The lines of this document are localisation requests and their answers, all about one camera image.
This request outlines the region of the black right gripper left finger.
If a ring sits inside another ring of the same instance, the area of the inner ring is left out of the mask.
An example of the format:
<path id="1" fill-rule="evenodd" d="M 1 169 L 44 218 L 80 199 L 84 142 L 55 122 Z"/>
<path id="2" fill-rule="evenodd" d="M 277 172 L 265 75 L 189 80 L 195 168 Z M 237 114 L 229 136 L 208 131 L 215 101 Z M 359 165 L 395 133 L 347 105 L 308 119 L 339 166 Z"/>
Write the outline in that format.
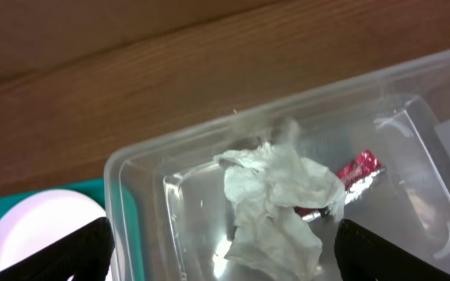
<path id="1" fill-rule="evenodd" d="M 114 248 L 110 222 L 101 217 L 0 271 L 0 281 L 104 281 Z"/>

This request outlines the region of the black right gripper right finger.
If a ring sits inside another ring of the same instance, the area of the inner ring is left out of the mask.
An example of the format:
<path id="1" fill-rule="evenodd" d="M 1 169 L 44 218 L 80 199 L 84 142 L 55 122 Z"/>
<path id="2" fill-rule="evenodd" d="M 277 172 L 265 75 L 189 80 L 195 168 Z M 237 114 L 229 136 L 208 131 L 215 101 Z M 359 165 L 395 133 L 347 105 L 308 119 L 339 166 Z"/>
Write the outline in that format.
<path id="1" fill-rule="evenodd" d="M 350 219 L 340 221 L 334 255 L 343 281 L 450 281 L 450 274 Z"/>

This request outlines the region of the white napkin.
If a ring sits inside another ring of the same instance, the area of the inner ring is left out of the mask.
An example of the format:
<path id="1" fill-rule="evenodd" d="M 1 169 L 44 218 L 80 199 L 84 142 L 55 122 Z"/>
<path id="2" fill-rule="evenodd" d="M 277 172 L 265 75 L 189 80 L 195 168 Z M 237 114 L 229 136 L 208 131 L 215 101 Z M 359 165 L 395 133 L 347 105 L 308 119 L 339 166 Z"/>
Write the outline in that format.
<path id="1" fill-rule="evenodd" d="M 225 258 L 275 280 L 311 280 L 323 243 L 295 208 L 327 208 L 342 219 L 342 181 L 289 144 L 229 150 L 214 159 L 226 167 L 224 194 L 236 228 Z"/>

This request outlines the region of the teal plastic tray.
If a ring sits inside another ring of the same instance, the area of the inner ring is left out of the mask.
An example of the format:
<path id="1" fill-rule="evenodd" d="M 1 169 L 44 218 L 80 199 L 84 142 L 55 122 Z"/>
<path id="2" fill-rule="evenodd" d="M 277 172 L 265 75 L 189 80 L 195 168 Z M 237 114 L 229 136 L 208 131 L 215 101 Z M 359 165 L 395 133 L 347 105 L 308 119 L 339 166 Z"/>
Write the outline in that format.
<path id="1" fill-rule="evenodd" d="M 73 190 L 75 192 L 84 194 L 85 196 L 90 197 L 98 205 L 101 205 L 103 208 L 105 207 L 103 179 L 95 179 L 79 183 L 71 183 L 61 187 L 48 188 L 45 189 L 45 191 L 58 189 Z M 37 193 L 38 193 L 37 191 L 30 191 L 21 194 L 14 194 L 6 197 L 0 197 L 0 219 L 12 207 Z M 123 191 L 123 196 L 125 203 L 123 210 L 126 213 L 126 226 L 128 229 L 128 235 L 130 236 L 130 246 L 135 247 L 135 249 L 132 250 L 130 254 L 130 256 L 132 257 L 132 261 L 134 262 L 134 278 L 136 280 L 148 280 L 148 277 L 146 275 L 147 270 L 144 267 L 138 208 L 135 204 L 135 200 L 132 194 L 128 190 Z"/>

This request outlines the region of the large pink plate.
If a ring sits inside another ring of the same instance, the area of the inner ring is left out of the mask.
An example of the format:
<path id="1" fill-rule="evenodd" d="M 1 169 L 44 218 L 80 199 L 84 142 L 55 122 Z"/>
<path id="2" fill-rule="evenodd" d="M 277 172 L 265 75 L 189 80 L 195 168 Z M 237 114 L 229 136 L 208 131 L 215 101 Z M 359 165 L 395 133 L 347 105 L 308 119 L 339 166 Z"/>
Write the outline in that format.
<path id="1" fill-rule="evenodd" d="M 0 271 L 104 216 L 100 204 L 72 190 L 42 191 L 17 202 L 0 218 Z"/>

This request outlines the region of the red foil wrapper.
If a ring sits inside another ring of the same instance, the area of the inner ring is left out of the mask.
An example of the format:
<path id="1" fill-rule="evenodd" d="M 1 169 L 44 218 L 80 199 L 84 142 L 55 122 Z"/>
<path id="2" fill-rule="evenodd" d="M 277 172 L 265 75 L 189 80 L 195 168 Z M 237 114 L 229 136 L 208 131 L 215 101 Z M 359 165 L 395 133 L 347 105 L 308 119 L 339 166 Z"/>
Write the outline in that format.
<path id="1" fill-rule="evenodd" d="M 359 199 L 386 171 L 369 150 L 360 152 L 337 173 L 311 158 L 303 157 L 302 164 L 308 172 L 311 190 L 309 197 L 292 209 L 306 222 L 324 217 L 331 217 L 336 222 L 341 220 L 345 206 Z"/>

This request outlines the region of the clear plastic bin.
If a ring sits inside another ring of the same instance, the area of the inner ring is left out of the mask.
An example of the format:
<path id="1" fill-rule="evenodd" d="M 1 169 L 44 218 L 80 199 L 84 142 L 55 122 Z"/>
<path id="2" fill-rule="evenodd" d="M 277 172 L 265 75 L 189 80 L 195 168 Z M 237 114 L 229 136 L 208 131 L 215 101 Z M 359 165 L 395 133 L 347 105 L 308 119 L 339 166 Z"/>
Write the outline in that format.
<path id="1" fill-rule="evenodd" d="M 450 50 L 306 91 L 113 154 L 105 206 L 114 280 L 262 280 L 225 259 L 233 233 L 215 155 L 254 148 L 286 119 L 298 152 L 338 171 L 382 163 L 345 217 L 450 273 Z"/>

